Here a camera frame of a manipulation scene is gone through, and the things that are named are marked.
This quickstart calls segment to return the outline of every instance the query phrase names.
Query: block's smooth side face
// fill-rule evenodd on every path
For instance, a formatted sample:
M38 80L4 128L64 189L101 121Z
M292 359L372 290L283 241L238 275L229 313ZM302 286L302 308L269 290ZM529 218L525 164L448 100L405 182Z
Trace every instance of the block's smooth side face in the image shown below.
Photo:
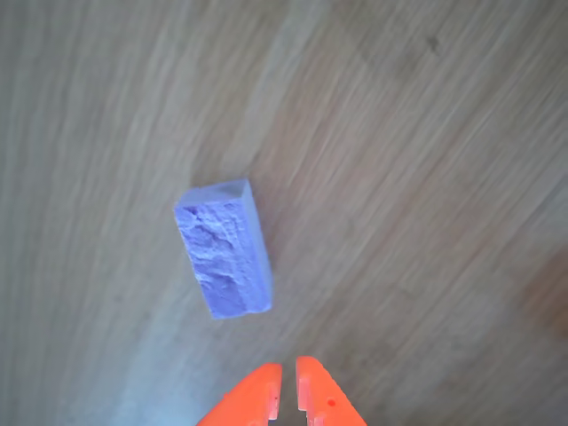
M194 193L190 197L185 195L175 208L177 225L195 277L211 315L218 319L264 312L272 306L271 282L264 278L265 265L259 262L266 253L263 244L261 256L258 254L256 233L260 227L256 210L253 217L249 213L250 203L254 208L252 193L245 195L242 191L248 186L246 180L232 184L235 183L241 188L240 198L222 197L222 201L212 201L210 194L196 197ZM215 185L211 190L216 191L218 187ZM208 188L199 191L207 192ZM196 205L199 200L208 202Z
M263 232L260 226L258 212L256 210L255 199L248 181L243 188L242 199L244 208L247 211L248 230L254 245L260 280L263 282L266 291L267 305L265 305L262 308L262 311L260 311L264 312L272 308L272 270L270 267L270 259L264 244Z
M239 179L203 188L192 188L181 197L176 209L178 207L197 206L210 202L230 201L240 198L247 184L247 179Z

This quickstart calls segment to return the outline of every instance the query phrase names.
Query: foam block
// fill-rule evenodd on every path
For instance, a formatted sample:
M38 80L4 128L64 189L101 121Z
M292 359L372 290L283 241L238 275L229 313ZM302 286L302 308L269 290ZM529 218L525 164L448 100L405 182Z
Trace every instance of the foam block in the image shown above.
M247 179L194 188L174 212L214 318L272 307L272 274Z

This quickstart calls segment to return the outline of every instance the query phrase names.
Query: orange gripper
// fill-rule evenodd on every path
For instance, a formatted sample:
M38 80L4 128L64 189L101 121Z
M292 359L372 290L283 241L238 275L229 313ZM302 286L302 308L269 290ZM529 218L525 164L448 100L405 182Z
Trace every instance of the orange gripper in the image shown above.
M367 426L331 374L313 357L296 360L298 409L309 426Z
M266 426L278 417L282 366L264 364L225 394L197 426Z
M264 364L245 377L197 426L267 426L278 416L282 366ZM309 426L367 426L321 363L296 360L298 409Z

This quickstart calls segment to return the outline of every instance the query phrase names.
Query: purple block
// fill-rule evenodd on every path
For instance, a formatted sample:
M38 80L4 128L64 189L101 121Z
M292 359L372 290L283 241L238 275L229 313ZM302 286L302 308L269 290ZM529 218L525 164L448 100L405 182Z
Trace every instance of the purple block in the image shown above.
M272 307L272 274L247 179L189 190L174 208L214 318Z

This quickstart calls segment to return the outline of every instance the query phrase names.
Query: wooden table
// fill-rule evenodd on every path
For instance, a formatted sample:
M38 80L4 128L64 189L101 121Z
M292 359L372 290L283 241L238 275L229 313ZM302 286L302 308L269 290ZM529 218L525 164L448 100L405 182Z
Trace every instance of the wooden table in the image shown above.
M195 424L314 355L369 425L568 424L568 4L3 0L0 424ZM249 176L271 312L172 207Z

